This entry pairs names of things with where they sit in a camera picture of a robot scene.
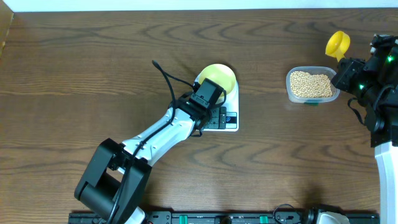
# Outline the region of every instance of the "green led indicator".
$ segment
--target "green led indicator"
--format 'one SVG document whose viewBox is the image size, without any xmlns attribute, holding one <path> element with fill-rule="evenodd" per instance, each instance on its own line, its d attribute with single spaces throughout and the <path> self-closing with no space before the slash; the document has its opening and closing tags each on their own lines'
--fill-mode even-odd
<svg viewBox="0 0 398 224">
<path fill-rule="evenodd" d="M 388 62 L 392 62 L 394 60 L 394 57 L 393 56 L 388 56 L 387 60 L 388 60 Z"/>
</svg>

